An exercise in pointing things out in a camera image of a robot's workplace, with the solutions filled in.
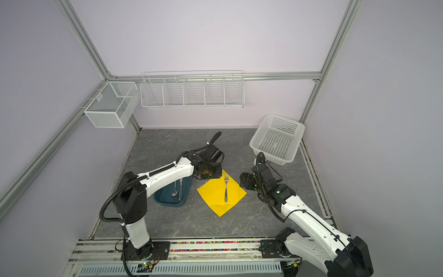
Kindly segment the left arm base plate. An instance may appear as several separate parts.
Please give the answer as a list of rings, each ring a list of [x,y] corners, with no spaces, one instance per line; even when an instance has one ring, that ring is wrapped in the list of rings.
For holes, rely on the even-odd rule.
[[[169,241],[154,241],[136,249],[131,242],[127,241],[122,255],[125,255],[126,261],[167,260],[170,246]]]

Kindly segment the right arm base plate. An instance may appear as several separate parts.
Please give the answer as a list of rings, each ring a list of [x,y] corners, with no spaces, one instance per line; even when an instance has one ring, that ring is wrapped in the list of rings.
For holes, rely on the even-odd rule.
[[[295,255],[289,252],[284,243],[276,239],[261,240],[258,250],[265,259],[295,257]]]

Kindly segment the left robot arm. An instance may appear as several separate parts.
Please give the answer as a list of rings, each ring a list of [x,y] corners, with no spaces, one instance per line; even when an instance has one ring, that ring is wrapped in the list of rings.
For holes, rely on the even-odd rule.
[[[218,160],[224,159],[224,153],[214,143],[221,135],[218,131],[205,146],[183,151],[176,160],[162,167],[140,174],[124,174],[116,190],[102,205],[99,219],[119,223],[132,247],[150,251],[152,239],[145,223],[147,198],[180,179],[220,178],[222,163]]]

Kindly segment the silver fork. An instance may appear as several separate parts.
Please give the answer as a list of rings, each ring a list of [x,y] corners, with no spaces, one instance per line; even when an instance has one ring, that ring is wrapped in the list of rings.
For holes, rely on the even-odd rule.
[[[224,182],[225,182],[224,201],[225,201],[225,203],[227,203],[228,202],[228,183],[229,183],[228,173],[225,173],[225,175],[224,175]]]

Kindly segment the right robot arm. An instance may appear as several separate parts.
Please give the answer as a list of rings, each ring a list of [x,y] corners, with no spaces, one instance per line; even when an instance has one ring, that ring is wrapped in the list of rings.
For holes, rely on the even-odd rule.
[[[329,277],[370,277],[374,273],[366,242],[351,238],[327,223],[309,208],[286,184],[272,175],[263,152],[257,154],[251,173],[241,174],[241,186],[257,192],[281,222],[295,222],[309,238],[287,228],[276,240],[285,255],[295,255],[308,261]]]

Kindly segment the teal plastic tray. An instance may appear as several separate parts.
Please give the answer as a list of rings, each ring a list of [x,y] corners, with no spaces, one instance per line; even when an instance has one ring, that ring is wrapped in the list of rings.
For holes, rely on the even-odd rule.
[[[182,180],[181,188],[182,188],[182,197],[180,196],[180,184],[179,180],[175,183],[171,183],[167,185],[166,187],[158,190],[154,194],[154,200],[161,205],[167,206],[167,207],[182,207],[188,198],[188,194],[190,191],[190,187],[192,185],[193,178],[192,177],[186,177]]]

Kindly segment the silver knife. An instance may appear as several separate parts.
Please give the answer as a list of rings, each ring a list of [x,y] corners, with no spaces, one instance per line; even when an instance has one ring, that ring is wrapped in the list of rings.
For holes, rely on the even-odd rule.
[[[183,182],[183,178],[180,179],[180,189],[179,189],[179,201],[181,202],[182,200],[182,182]]]

